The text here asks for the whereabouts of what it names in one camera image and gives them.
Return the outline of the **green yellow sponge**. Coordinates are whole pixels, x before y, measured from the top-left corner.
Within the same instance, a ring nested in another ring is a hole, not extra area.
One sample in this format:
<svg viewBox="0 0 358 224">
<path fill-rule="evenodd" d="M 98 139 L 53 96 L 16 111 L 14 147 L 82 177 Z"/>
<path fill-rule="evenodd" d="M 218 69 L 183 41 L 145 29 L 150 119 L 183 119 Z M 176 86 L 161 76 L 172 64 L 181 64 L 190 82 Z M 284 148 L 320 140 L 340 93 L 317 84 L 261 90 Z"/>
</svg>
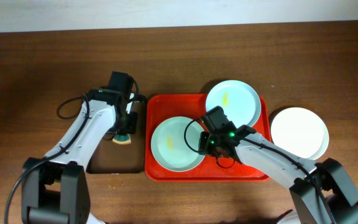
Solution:
<svg viewBox="0 0 358 224">
<path fill-rule="evenodd" d="M 115 135 L 112 139 L 112 142 L 115 144 L 127 145 L 131 143 L 131 136 L 129 134 Z"/>
</svg>

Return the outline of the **pale green plate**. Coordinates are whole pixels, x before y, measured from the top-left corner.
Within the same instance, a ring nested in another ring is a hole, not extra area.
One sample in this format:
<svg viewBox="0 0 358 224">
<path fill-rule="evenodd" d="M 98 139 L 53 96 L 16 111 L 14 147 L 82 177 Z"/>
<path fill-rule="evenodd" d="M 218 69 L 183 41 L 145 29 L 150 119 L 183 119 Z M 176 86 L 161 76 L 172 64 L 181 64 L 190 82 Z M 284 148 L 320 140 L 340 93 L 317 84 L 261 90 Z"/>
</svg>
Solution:
<svg viewBox="0 0 358 224">
<path fill-rule="evenodd" d="M 151 151 L 154 159 L 173 172 L 194 169 L 204 160 L 204 156 L 194 151 L 198 148 L 203 131 L 199 123 L 184 116 L 166 119 L 152 134 Z"/>
</svg>

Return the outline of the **white plate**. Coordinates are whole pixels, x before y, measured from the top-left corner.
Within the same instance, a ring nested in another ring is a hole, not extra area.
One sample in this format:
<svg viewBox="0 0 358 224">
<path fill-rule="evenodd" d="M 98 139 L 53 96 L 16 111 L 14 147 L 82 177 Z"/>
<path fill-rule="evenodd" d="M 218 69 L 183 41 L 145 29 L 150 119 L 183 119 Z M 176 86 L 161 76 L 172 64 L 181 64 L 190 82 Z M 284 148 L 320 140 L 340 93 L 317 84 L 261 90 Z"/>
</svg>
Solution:
<svg viewBox="0 0 358 224">
<path fill-rule="evenodd" d="M 319 159 L 329 145 L 324 121 L 305 108 L 288 107 L 273 114 L 270 132 L 276 146 L 305 159 Z"/>
</svg>

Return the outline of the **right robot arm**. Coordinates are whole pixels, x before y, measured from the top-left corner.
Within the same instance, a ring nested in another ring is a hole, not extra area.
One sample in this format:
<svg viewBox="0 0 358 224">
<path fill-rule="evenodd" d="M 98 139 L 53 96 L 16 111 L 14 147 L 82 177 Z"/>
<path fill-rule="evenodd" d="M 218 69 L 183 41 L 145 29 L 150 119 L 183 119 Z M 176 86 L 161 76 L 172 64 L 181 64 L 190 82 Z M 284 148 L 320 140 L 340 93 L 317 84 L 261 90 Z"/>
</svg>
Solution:
<svg viewBox="0 0 358 224">
<path fill-rule="evenodd" d="M 295 212 L 285 223 L 358 223 L 358 189 L 342 164 L 332 158 L 316 162 L 298 157 L 248 126 L 202 132 L 199 147 L 213 155 L 219 155 L 220 147 L 288 189 Z"/>
</svg>

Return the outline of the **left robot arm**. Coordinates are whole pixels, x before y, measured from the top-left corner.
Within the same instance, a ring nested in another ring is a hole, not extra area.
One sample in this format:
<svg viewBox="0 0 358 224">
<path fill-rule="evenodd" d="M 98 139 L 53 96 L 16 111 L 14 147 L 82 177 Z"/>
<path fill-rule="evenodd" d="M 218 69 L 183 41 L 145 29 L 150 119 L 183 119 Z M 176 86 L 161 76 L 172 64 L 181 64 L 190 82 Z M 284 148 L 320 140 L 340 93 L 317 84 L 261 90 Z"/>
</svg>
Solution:
<svg viewBox="0 0 358 224">
<path fill-rule="evenodd" d="M 102 138 L 126 133 L 138 93 L 95 88 L 59 142 L 41 159 L 30 157 L 16 185 L 22 187 L 23 223 L 100 223 L 91 212 L 85 172 Z"/>
</svg>

